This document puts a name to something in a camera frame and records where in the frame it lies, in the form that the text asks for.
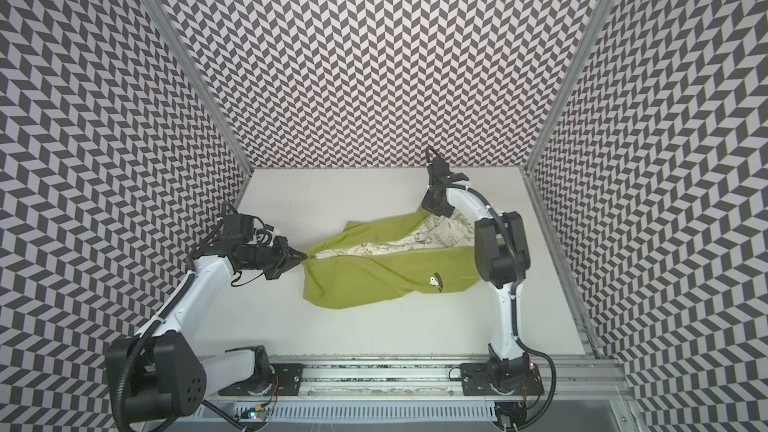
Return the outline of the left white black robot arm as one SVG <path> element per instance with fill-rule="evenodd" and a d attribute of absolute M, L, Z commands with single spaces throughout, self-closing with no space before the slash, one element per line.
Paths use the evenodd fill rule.
<path fill-rule="evenodd" d="M 299 363 L 273 364 L 262 345 L 236 347 L 202 360 L 189 341 L 219 293 L 236 286 L 245 270 L 266 280 L 306 261 L 260 218 L 225 212 L 188 253 L 186 271 L 159 310 L 133 335 L 105 352 L 111 411 L 120 431 L 153 423 L 165 431 L 200 407 L 240 431 L 266 422 L 282 397 L 298 394 Z"/>

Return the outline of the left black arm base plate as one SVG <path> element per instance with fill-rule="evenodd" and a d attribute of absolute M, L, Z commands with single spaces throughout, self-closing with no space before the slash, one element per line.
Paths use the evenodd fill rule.
<path fill-rule="evenodd" d="M 270 398 L 298 396 L 304 365 L 301 363 L 277 363 L 270 366 L 267 375 L 254 375 L 234 383 L 218 392 L 222 397 Z"/>

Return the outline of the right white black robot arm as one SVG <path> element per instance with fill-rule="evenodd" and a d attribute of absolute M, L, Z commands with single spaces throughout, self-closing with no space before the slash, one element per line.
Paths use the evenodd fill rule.
<path fill-rule="evenodd" d="M 459 212 L 474 227 L 475 266 L 492 288 L 499 319 L 489 344 L 488 380 L 494 391 L 508 395 L 515 381 L 531 371 L 530 351 L 520 334 L 521 296 L 531 266 L 524 221 L 517 212 L 498 211 L 435 148 L 428 147 L 424 155 L 428 188 L 422 208 L 446 218 Z"/>

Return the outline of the lime green zip jacket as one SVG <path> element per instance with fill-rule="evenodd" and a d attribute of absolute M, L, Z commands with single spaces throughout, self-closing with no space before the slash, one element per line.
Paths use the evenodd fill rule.
<path fill-rule="evenodd" d="M 347 309 L 412 292 L 463 292 L 480 280 L 474 224 L 422 208 L 344 229 L 304 250 L 303 298 L 318 307 Z"/>

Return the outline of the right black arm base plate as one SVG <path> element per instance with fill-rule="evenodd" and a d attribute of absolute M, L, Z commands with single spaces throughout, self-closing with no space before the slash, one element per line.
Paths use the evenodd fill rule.
<path fill-rule="evenodd" d="M 487 363 L 459 365 L 460 385 L 465 396 L 541 396 L 544 384 L 535 365 L 509 372 L 490 371 Z"/>

